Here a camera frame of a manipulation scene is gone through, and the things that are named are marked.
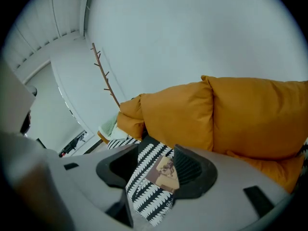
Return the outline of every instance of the orange sofa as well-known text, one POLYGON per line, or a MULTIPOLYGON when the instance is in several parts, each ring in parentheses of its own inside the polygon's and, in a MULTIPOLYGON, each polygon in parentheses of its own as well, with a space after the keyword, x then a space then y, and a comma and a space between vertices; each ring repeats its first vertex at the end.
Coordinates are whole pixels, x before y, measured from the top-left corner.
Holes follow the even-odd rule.
POLYGON ((215 78, 140 94, 121 103, 118 127, 173 148, 196 147, 250 163, 288 192, 308 137, 308 81, 215 78))

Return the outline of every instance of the white ceiling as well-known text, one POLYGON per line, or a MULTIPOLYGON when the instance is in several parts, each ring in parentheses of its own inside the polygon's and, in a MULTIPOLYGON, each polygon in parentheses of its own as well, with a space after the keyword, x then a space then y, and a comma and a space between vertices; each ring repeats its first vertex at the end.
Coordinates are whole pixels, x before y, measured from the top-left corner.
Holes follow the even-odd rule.
POLYGON ((83 35, 86 2, 31 0, 16 19, 2 48, 2 55, 13 71, 52 41, 79 30, 83 35))

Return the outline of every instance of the black rubber part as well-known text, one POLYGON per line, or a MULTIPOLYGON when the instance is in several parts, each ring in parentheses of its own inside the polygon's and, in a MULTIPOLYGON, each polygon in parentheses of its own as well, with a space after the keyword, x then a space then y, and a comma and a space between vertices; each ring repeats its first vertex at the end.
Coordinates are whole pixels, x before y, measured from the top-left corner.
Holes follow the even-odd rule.
POLYGON ((267 196, 258 186, 244 188, 243 191, 260 218, 265 216, 274 208, 272 202, 267 198, 267 196))
POLYGON ((125 189, 138 163, 138 145, 133 144, 108 158, 96 166, 96 174, 108 186, 125 189))
POLYGON ((75 168, 75 167, 78 167, 79 165, 77 164, 77 163, 70 163, 70 164, 65 164, 64 165, 64 168, 66 169, 66 170, 70 170, 70 169, 72 169, 72 168, 75 168))
POLYGON ((217 169, 210 160, 177 144, 173 162, 180 183, 180 188, 174 192, 175 200, 199 198, 217 179, 217 169))
POLYGON ((113 204, 106 211, 106 214, 123 223, 124 225, 127 225, 131 228, 134 227, 134 222, 130 214, 128 199, 125 190, 123 190, 122 192, 120 201, 113 204))

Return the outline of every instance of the coat rack branch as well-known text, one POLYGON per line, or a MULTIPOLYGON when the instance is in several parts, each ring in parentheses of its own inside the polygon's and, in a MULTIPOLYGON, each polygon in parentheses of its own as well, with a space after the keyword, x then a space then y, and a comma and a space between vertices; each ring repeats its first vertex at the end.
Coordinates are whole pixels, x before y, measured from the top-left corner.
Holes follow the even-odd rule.
POLYGON ((103 67, 102 67, 102 64, 101 64, 101 62, 100 62, 100 56, 101 56, 100 51, 99 51, 99 52, 96 51, 96 48, 95 48, 94 43, 92 43, 92 47, 93 47, 93 48, 92 48, 91 50, 94 50, 94 54, 95 54, 95 57, 96 57, 96 60, 97 60, 97 63, 98 63, 98 64, 95 63, 95 65, 97 65, 97 66, 100 68, 101 73, 102 73, 102 75, 103 75, 103 77, 104 77, 104 80, 105 80, 105 82, 106 82, 106 84, 107 84, 107 87, 108 87, 107 89, 104 88, 104 90, 110 91, 110 95, 114 98, 114 100, 115 100, 117 106, 120 107, 120 104, 119 104, 119 102, 117 101, 116 96, 115 96, 114 92, 113 92, 112 89, 111 89, 111 86, 110 86, 110 84, 109 84, 109 80, 108 80, 108 78, 106 77, 107 74, 109 74, 109 72, 107 72, 107 74, 105 74, 105 72, 104 72, 104 70, 103 70, 103 67))

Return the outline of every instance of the white wall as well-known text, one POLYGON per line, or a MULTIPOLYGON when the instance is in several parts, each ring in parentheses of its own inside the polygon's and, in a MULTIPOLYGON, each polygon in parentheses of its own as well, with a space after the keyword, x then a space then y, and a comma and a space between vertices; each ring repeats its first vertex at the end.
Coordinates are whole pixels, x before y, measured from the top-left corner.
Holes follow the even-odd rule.
MULTIPOLYGON (((103 90, 106 83, 95 62, 94 53, 84 38, 74 40, 69 47, 51 55, 52 68, 61 92, 94 135, 99 125, 119 111, 109 92, 103 90)), ((125 98, 112 74, 108 77, 116 97, 123 102, 125 98)))
POLYGON ((32 139, 39 138, 47 148, 60 152, 83 128, 67 108, 51 65, 40 70, 27 85, 38 90, 31 107, 31 127, 27 135, 32 139))
POLYGON ((127 99, 200 75, 308 79, 302 35, 278 0, 92 0, 88 35, 127 99))

